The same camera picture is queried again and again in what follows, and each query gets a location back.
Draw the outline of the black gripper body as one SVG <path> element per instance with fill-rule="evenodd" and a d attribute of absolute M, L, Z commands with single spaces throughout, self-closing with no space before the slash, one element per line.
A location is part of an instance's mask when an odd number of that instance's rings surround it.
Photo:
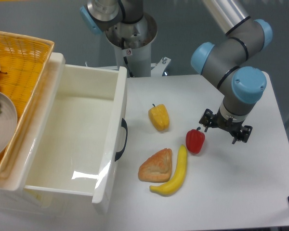
<path fill-rule="evenodd" d="M 222 129 L 227 131 L 233 138 L 237 137 L 237 141 L 247 142 L 252 132 L 252 126 L 242 126 L 243 122 L 236 122 L 232 117 L 225 119 L 220 111 L 214 114 L 210 109 L 206 109 L 199 120 L 199 124 L 203 125 L 203 127 Z"/>

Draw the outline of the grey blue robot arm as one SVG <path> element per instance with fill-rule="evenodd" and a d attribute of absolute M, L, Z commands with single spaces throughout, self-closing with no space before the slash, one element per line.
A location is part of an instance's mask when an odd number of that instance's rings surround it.
<path fill-rule="evenodd" d="M 203 43 L 192 54 L 191 66 L 224 96 L 218 112 L 206 110 L 199 122 L 247 142 L 252 127 L 244 121 L 267 82 L 261 70 L 243 63 L 268 46 L 273 32 L 266 21 L 251 19 L 237 0 L 206 0 L 204 5 L 227 39 L 219 45 Z M 129 77 L 152 75 L 151 43 L 157 24 L 144 12 L 141 0 L 90 0 L 80 14 L 93 34 L 106 35 L 117 66 L 127 68 Z"/>

